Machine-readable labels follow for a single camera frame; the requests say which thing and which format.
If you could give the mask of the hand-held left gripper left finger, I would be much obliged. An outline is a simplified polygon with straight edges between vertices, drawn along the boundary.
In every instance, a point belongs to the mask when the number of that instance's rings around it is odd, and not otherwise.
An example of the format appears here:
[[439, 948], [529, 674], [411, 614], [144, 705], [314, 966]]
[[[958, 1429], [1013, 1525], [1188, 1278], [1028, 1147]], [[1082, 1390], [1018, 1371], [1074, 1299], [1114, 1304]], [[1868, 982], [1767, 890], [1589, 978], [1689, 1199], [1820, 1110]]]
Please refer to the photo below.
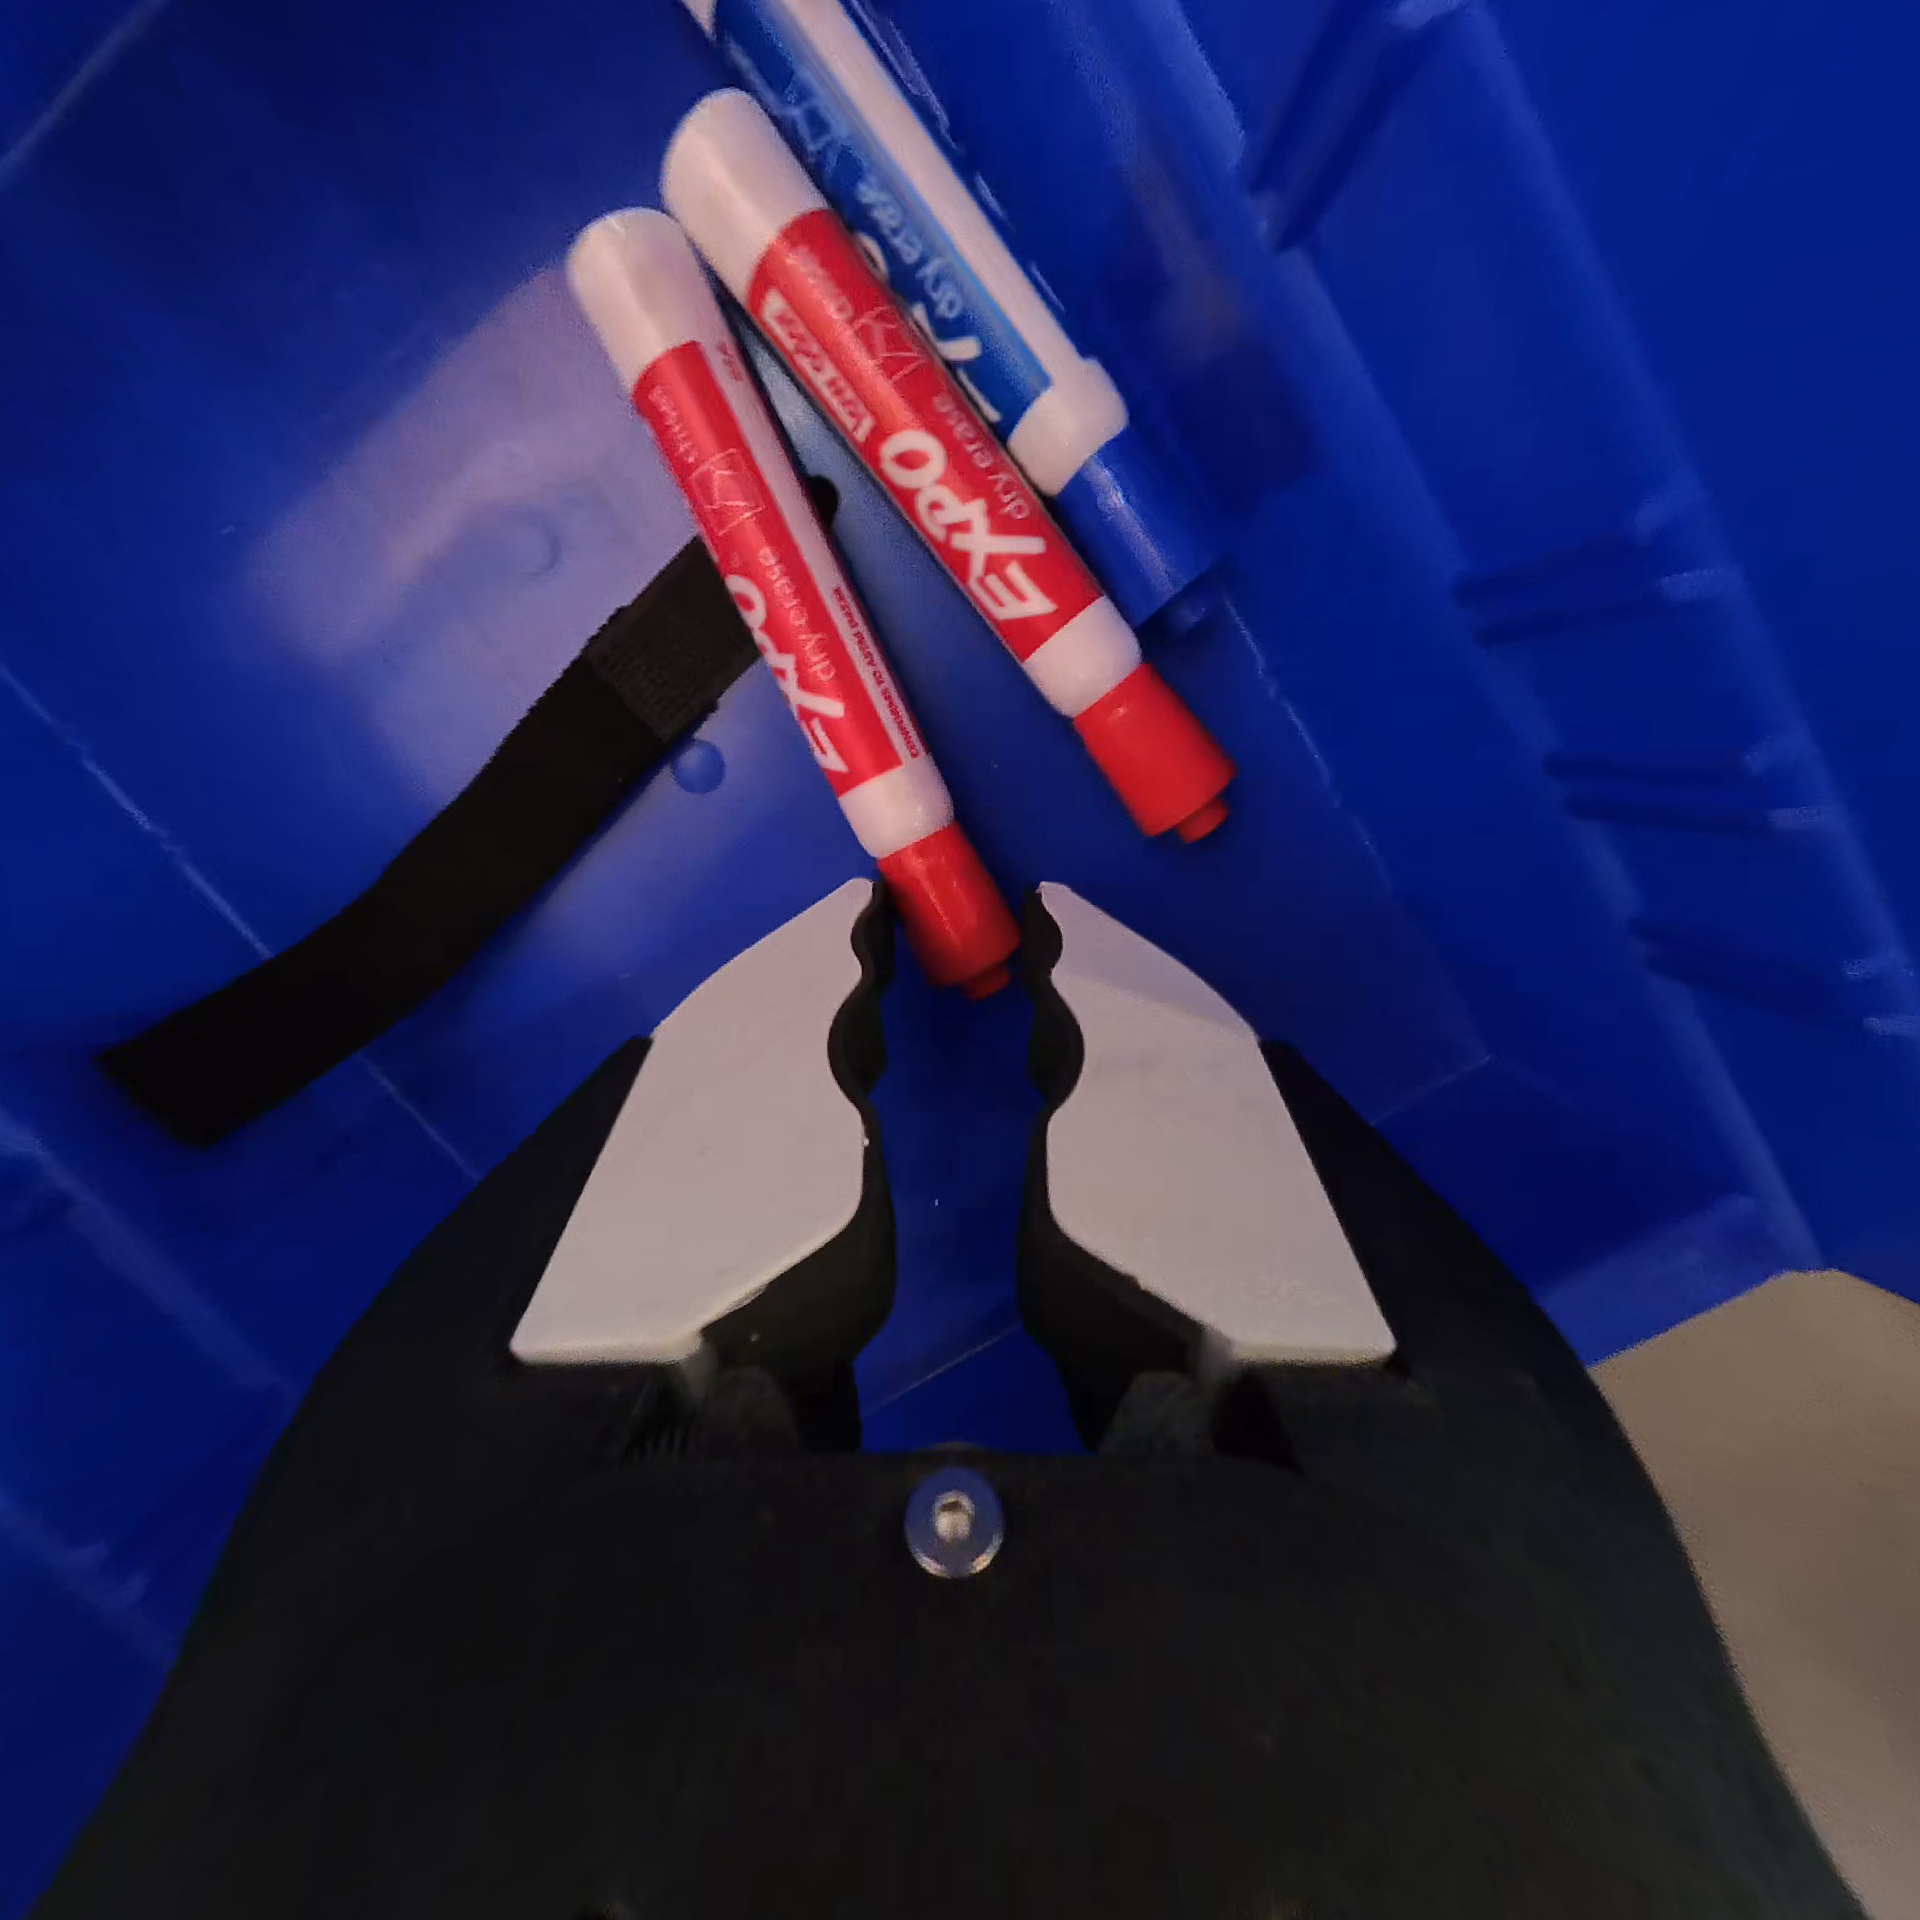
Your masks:
[[872, 1092], [895, 924], [849, 880], [743, 948], [668, 1014], [511, 1353], [529, 1367], [758, 1369], [855, 1403], [899, 1287]]

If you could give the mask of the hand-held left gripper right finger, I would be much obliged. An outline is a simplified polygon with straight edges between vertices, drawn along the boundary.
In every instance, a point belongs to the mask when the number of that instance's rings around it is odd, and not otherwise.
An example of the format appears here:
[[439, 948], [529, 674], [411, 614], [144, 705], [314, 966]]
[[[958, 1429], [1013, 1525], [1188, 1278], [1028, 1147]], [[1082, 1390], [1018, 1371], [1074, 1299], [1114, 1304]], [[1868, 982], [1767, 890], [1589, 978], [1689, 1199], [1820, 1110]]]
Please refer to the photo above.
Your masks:
[[1040, 1113], [1024, 1331], [1071, 1403], [1168, 1373], [1378, 1369], [1396, 1337], [1264, 1043], [1186, 962], [1061, 880], [1024, 904]]

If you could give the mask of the red dry-erase marker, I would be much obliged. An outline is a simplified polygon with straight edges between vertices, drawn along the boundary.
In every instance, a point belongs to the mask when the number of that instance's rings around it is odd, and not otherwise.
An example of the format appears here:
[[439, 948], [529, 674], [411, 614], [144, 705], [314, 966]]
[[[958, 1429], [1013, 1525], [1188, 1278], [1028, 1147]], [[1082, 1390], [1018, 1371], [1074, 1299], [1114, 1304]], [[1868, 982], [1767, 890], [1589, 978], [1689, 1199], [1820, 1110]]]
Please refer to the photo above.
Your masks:
[[612, 210], [576, 235], [567, 276], [924, 974], [1000, 992], [1021, 925], [685, 230]]
[[794, 384], [849, 443], [1150, 838], [1199, 843], [1236, 765], [1146, 662], [1140, 635], [924, 331], [738, 87], [668, 141], [662, 199]]

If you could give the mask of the blue plastic bin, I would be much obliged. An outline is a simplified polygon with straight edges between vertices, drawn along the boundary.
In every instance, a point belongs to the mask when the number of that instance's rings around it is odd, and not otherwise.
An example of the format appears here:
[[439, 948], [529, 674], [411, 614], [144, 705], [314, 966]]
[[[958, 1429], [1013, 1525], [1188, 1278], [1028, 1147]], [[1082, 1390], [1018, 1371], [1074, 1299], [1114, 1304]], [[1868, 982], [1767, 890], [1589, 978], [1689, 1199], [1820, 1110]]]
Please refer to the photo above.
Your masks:
[[513, 1336], [879, 881], [568, 288], [686, 4], [5, 4], [5, 1915], [1863, 1915], [1595, 1378], [1916, 1307], [1916, 4], [877, 4], [1215, 543], [1126, 814], [716, 299], [1014, 916], [1396, 1337], [1072, 1403], [892, 924], [855, 1403]]

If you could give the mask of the blue dry-erase marker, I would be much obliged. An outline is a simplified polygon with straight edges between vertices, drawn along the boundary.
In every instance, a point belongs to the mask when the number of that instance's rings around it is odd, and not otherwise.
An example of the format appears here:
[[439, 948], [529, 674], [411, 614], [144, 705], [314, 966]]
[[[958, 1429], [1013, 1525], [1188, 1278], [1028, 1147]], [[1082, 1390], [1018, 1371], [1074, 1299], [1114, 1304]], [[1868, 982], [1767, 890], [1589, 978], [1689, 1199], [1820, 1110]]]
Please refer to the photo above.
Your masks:
[[1218, 603], [1217, 545], [1109, 369], [1014, 249], [992, 190], [879, 4], [686, 1], [1148, 640]]

